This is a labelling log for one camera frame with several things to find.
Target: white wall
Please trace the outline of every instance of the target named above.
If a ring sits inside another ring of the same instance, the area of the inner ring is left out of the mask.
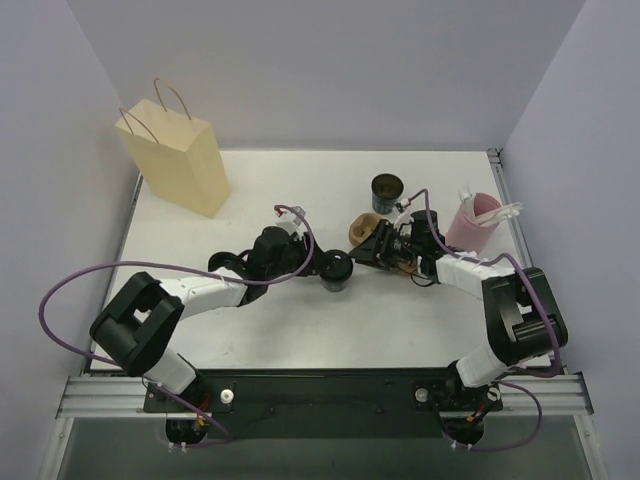
[[[69,0],[126,105],[165,76],[223,146],[480,150],[583,3]]]
[[[612,478],[637,478],[640,3],[588,0],[504,151]]]
[[[40,331],[39,299],[114,258],[135,172],[112,127],[118,96],[63,0],[0,3],[0,65],[0,478],[30,479],[80,366]],[[56,298],[54,331],[87,345],[107,279]]]

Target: pink cup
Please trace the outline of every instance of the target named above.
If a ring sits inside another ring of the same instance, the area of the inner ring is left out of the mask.
[[[476,197],[473,203],[473,211],[476,216],[483,213],[490,212],[496,208],[500,208],[502,205],[498,200],[486,193],[476,193]],[[489,227],[483,227],[472,222],[466,213],[464,213],[462,205],[458,208],[453,222],[449,227],[449,231],[445,235],[446,244],[450,247],[457,247],[468,252],[480,253],[487,242],[489,237],[498,228],[498,224],[491,225]]]

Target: paper bag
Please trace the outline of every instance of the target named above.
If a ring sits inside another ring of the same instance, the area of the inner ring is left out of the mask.
[[[213,217],[231,193],[213,127],[192,117],[178,92],[165,83],[185,115],[167,109],[158,81],[161,105],[144,99],[130,111],[121,108],[116,128],[155,195]]]

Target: dark cup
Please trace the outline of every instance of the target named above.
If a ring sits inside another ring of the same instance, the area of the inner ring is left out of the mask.
[[[391,213],[403,190],[402,180],[390,173],[381,173],[371,182],[373,210],[380,215]]]

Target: white table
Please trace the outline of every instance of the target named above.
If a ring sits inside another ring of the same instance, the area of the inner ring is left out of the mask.
[[[276,203],[301,205],[321,248],[349,251],[349,225],[371,211],[371,179],[398,175],[405,195],[429,188],[446,232],[469,187],[499,198],[484,152],[224,151],[231,196],[214,219],[139,193],[123,260],[205,269],[219,251],[251,248],[274,222]],[[483,255],[516,254],[501,225]],[[139,271],[120,268],[116,292]],[[178,272],[148,270],[156,278]],[[269,288],[255,303],[181,322],[170,346],[196,368],[445,367],[486,343],[482,303],[451,287],[418,288],[409,278],[356,265],[346,290],[329,293],[318,278]],[[105,355],[101,348],[98,354]],[[547,357],[533,365],[548,365]],[[113,367],[93,362],[93,370]]]

